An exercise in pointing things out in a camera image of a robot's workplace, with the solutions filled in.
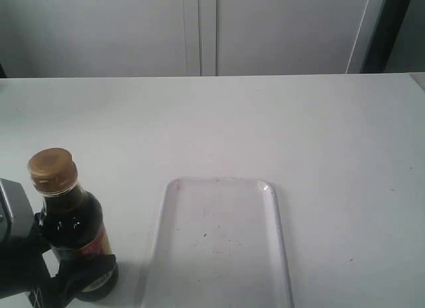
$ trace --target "white tabletop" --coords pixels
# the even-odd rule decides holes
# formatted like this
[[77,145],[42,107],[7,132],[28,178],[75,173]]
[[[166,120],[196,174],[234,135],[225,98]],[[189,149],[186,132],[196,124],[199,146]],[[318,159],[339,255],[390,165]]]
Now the white tabletop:
[[38,211],[27,161],[72,152],[120,263],[97,306],[139,305],[164,188],[190,176],[273,183],[296,308],[424,307],[424,110],[407,74],[0,80],[0,177]]

